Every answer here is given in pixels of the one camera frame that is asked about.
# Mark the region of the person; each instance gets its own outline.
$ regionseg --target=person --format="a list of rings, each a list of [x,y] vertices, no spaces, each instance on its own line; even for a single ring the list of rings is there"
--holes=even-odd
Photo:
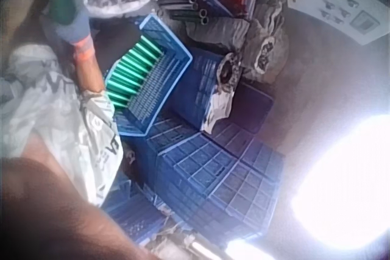
[[[72,49],[77,84],[48,45],[21,44],[5,57],[33,1],[2,1],[1,253],[157,259],[99,209],[123,151],[86,12],[76,6],[68,23],[50,13],[43,21]]]

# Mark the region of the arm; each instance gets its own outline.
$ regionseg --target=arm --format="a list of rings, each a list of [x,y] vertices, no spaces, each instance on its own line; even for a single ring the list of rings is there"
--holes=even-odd
[[[58,180],[41,163],[3,159],[1,167],[1,232],[24,254],[20,256],[42,260],[157,259],[132,243],[99,208],[84,201],[69,180]]]

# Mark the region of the steel rod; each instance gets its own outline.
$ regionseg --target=steel rod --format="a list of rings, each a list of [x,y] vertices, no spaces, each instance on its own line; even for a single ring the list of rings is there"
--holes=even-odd
[[[187,3],[187,4],[165,4],[161,5],[166,10],[172,10],[172,9],[187,9],[187,10],[197,10],[198,4],[197,3]]]
[[[163,51],[160,50],[159,47],[157,47],[151,40],[146,38],[144,35],[141,36],[141,41],[145,42],[149,47],[151,47],[154,51],[160,53],[161,55],[163,54]]]
[[[190,23],[197,23],[201,25],[205,25],[208,23],[208,17],[205,18],[195,18],[190,16],[172,16],[171,19],[174,19],[176,21],[187,21]]]
[[[207,16],[207,10],[201,9],[198,12],[195,10],[170,10],[169,13],[174,16],[195,16],[205,18]]]
[[[158,0],[158,4],[187,4],[187,3],[195,3],[196,0]]]

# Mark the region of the green tube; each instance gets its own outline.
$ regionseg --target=green tube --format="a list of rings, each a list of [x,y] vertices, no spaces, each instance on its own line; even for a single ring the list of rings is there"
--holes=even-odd
[[[135,77],[137,77],[137,78],[139,78],[139,79],[141,79],[141,80],[145,80],[145,78],[144,78],[141,74],[139,74],[139,73],[137,73],[137,72],[131,70],[131,69],[129,68],[129,66],[126,65],[125,63],[119,62],[119,63],[116,65],[116,67],[119,68],[119,69],[121,69],[121,70],[123,70],[123,71],[125,71],[125,72],[128,73],[128,74],[131,74],[132,76],[135,76]]]
[[[136,94],[137,92],[131,88],[126,88],[125,86],[119,84],[118,82],[114,82],[113,80],[109,80],[107,82],[108,85],[111,85],[114,88],[119,88],[120,90],[126,91],[130,94]]]
[[[145,36],[141,36],[141,41],[144,41],[149,47],[151,47],[154,51],[163,54],[163,51],[160,50],[155,44],[153,44],[149,39],[147,39]]]
[[[135,47],[136,47],[137,49],[139,49],[140,51],[144,52],[146,55],[148,55],[153,61],[156,61],[156,60],[158,59],[158,56],[155,55],[155,54],[153,54],[152,51],[148,50],[148,49],[146,48],[146,46],[143,46],[142,44],[137,43],[137,44],[135,45]]]
[[[121,102],[118,102],[116,100],[111,100],[111,102],[114,104],[114,106],[125,108],[127,105],[122,104]]]
[[[116,93],[113,93],[111,91],[107,91],[107,94],[109,97],[113,97],[113,98],[118,99],[118,100],[124,100],[125,102],[129,101],[129,98],[122,96],[121,94],[116,94]]]
[[[115,72],[115,71],[114,71],[114,72],[112,73],[112,76],[115,76],[115,77],[117,77],[117,78],[123,80],[123,81],[126,82],[126,83],[129,83],[129,84],[132,84],[132,85],[135,85],[135,86],[141,86],[139,83],[134,82],[133,80],[128,79],[127,77],[122,76],[122,75],[119,74],[118,72]]]
[[[154,62],[151,62],[150,60],[148,60],[147,58],[143,57],[142,56],[142,53],[140,52],[137,52],[137,50],[134,50],[133,49],[130,49],[128,53],[126,53],[125,55],[127,58],[131,58],[131,57],[135,57],[137,58],[139,61],[149,65],[149,66],[153,66],[154,65]]]
[[[126,54],[125,56],[122,57],[122,59],[123,59],[124,61],[126,61],[127,63],[130,63],[130,65],[134,66],[136,69],[138,69],[138,70],[140,70],[140,71],[142,71],[142,72],[145,72],[146,74],[149,73],[149,70],[146,69],[146,66],[144,67],[144,66],[138,64],[138,63],[134,60],[134,58],[132,58],[131,55]]]

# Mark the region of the sleeve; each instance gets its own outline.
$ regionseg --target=sleeve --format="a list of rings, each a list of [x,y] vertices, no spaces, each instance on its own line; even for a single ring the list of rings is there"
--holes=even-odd
[[[91,144],[89,152],[95,162],[95,188],[91,192],[96,192],[96,198],[90,202],[98,206],[106,198],[123,158],[121,140],[113,121],[114,110],[105,91],[83,92],[82,114]]]

